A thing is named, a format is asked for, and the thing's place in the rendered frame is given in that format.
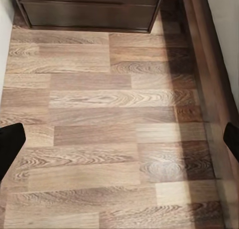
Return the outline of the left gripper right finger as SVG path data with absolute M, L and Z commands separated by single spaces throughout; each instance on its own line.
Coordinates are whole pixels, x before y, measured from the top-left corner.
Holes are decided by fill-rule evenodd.
M 223 140 L 239 162 L 239 124 L 228 122 L 224 131 Z

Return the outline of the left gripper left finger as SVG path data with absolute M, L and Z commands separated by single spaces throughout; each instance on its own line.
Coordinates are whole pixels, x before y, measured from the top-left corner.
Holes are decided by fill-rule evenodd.
M 0 128 L 0 182 L 25 141 L 25 130 L 20 122 Z

